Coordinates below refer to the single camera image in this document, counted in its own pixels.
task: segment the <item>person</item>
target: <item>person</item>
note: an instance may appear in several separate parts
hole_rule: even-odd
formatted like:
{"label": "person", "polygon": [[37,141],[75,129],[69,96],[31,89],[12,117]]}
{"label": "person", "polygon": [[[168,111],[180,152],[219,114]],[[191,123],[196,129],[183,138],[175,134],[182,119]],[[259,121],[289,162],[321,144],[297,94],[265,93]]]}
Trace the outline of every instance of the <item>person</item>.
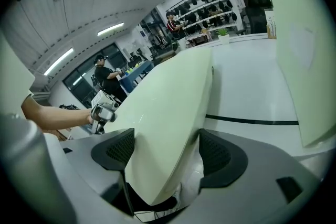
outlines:
{"label": "person", "polygon": [[112,72],[111,69],[104,67],[105,59],[106,57],[103,55],[96,56],[94,61],[96,64],[94,75],[101,85],[102,90],[107,94],[115,96],[122,103],[126,99],[127,95],[121,88],[117,79],[117,75],[121,74],[121,71]]}
{"label": "person", "polygon": [[21,105],[24,116],[42,130],[62,130],[92,124],[91,109],[67,110],[38,104],[31,93]]}
{"label": "person", "polygon": [[180,40],[185,37],[185,32],[183,30],[183,26],[185,26],[185,23],[177,24],[176,21],[174,21],[174,13],[167,12],[166,17],[168,19],[167,22],[167,28],[172,33],[173,37],[177,40]]}

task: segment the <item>white floor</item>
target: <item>white floor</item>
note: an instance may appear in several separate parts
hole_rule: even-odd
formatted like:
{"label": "white floor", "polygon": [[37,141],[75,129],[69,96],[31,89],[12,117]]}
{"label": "white floor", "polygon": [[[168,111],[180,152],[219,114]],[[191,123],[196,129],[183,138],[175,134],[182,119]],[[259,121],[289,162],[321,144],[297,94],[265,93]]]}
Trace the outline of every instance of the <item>white floor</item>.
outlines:
{"label": "white floor", "polygon": [[[265,34],[246,35],[231,38],[227,46],[213,41],[191,49],[201,47],[211,47],[214,60],[207,114],[248,120],[297,121],[290,91],[276,61],[276,40],[268,39]],[[302,147],[298,125],[205,119],[204,128],[274,145],[295,157],[320,180],[328,171],[336,145],[336,137],[332,137],[313,147]],[[197,197],[202,177],[203,162],[197,150],[182,179],[180,209]],[[154,220],[154,213],[137,216],[142,221]]]}
{"label": "white floor", "polygon": [[276,41],[239,40],[212,47],[215,72],[207,114],[296,121],[290,91],[276,62]]}

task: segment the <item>ceiling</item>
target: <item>ceiling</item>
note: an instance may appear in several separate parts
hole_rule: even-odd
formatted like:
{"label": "ceiling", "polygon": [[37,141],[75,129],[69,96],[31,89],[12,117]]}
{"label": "ceiling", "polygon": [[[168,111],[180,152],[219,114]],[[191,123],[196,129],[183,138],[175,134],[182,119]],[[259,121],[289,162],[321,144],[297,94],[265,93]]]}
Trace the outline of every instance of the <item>ceiling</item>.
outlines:
{"label": "ceiling", "polygon": [[[22,0],[12,3],[1,28],[20,60],[35,75],[44,73],[69,48],[74,49],[64,60],[65,70],[60,64],[49,74],[46,83],[50,84],[130,31],[161,1]],[[98,31],[121,22],[123,27],[97,36]]]}

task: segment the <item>human arm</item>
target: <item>human arm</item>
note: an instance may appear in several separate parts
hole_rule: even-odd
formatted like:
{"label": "human arm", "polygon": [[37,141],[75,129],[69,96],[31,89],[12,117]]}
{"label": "human arm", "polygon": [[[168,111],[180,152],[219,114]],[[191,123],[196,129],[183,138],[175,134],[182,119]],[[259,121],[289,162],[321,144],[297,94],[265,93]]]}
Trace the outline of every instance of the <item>human arm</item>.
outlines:
{"label": "human arm", "polygon": [[177,31],[180,28],[182,28],[184,26],[184,23],[181,23],[180,25],[176,25],[175,21],[169,20],[167,22],[167,27],[170,31]]}
{"label": "human arm", "polygon": [[114,72],[114,73],[110,73],[110,74],[107,76],[107,79],[114,79],[117,75],[120,75],[120,74],[121,74],[121,71]]}
{"label": "human arm", "polygon": [[31,96],[23,102],[25,117],[43,130],[62,130],[92,123],[91,109],[66,110],[38,104]]}
{"label": "human arm", "polygon": [[176,26],[176,27],[174,28],[174,31],[179,30],[179,29],[182,28],[183,26],[184,26],[184,24],[181,23],[180,25],[178,25],[178,26]]}

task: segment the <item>black mesh panel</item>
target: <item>black mesh panel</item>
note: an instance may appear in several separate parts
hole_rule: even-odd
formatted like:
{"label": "black mesh panel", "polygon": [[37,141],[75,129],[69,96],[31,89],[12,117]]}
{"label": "black mesh panel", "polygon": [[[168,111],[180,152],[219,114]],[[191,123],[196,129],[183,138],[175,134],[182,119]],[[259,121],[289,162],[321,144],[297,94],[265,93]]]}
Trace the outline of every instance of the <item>black mesh panel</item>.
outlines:
{"label": "black mesh panel", "polygon": [[199,139],[204,176],[224,168],[230,162],[231,155],[225,146],[218,144],[208,136],[200,136]]}
{"label": "black mesh panel", "polygon": [[134,151],[134,135],[128,135],[107,147],[106,154],[116,161],[127,164]]}

